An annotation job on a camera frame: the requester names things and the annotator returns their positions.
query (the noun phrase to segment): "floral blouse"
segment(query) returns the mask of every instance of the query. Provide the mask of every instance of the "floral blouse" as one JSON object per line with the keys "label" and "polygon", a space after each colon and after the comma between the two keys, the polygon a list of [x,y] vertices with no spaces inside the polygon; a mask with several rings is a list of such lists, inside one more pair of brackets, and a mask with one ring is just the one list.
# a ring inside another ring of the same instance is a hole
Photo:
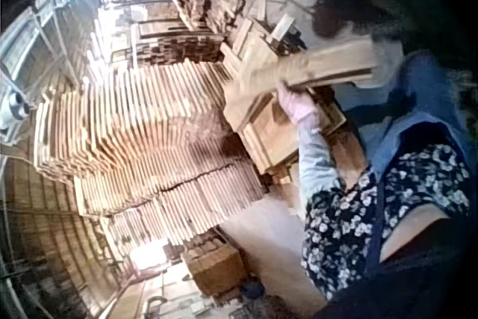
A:
{"label": "floral blouse", "polygon": [[[414,208],[435,204],[449,217],[467,216],[470,181],[452,147],[430,144],[400,155],[385,174],[382,244]],[[341,179],[307,204],[302,267],[327,300],[364,276],[375,220],[377,182],[368,168],[345,192]]]}

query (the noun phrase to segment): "wooden wall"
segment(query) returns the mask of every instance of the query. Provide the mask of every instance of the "wooden wall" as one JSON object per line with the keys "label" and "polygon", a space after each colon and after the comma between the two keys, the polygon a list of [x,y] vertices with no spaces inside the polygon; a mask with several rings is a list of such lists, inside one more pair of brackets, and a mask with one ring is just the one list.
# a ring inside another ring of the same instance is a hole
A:
{"label": "wooden wall", "polygon": [[[81,80],[88,75],[85,55],[91,48],[97,0],[72,0],[70,5],[58,11],[58,19],[69,58]],[[53,19],[44,31],[55,52],[60,53]],[[38,37],[19,72],[18,85],[28,89],[53,60],[45,41]],[[66,78],[71,74],[64,61],[59,64],[43,79],[41,89],[71,89]],[[29,136],[16,149],[26,158],[33,155],[34,119],[32,111],[22,126],[30,129]],[[26,314],[45,317],[42,306],[55,318],[97,316],[123,280],[99,221],[79,216],[74,190],[44,179],[27,161],[9,158],[2,182],[1,256],[8,273],[26,270],[11,279]]]}

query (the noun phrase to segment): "warehouse floor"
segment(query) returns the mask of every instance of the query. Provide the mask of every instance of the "warehouse floor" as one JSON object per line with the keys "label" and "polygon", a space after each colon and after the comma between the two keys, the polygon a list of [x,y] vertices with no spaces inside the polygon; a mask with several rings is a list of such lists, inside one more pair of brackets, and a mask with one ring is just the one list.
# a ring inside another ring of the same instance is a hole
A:
{"label": "warehouse floor", "polygon": [[303,224],[284,199],[268,194],[221,229],[245,250],[250,270],[261,278],[268,294],[282,297],[303,318],[325,306],[300,267]]}

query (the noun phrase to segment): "pink glove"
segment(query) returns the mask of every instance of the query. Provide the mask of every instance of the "pink glove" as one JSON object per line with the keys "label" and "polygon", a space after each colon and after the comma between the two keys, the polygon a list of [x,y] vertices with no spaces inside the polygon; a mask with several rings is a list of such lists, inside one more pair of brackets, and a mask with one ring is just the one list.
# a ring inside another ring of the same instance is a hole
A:
{"label": "pink glove", "polygon": [[294,125],[303,128],[320,127],[319,110],[309,93],[293,92],[285,81],[278,82],[276,88],[279,104]]}

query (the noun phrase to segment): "woman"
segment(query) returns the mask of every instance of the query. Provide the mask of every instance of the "woman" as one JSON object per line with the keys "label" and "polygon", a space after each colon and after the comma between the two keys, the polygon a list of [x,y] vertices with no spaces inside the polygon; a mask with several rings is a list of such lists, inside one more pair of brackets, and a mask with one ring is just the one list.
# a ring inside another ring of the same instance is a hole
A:
{"label": "woman", "polygon": [[466,229],[450,238],[456,243],[451,250],[445,246],[438,254],[431,254],[437,234],[428,235],[430,245],[414,239],[434,224],[461,228],[475,217],[476,153],[435,59],[407,57],[387,86],[409,108],[376,124],[364,143],[369,166],[348,191],[320,135],[311,97],[283,83],[277,87],[280,105],[297,126],[300,183],[308,198],[302,266],[327,300],[385,272],[425,273],[427,265],[455,258],[462,248],[456,239],[465,239]]}

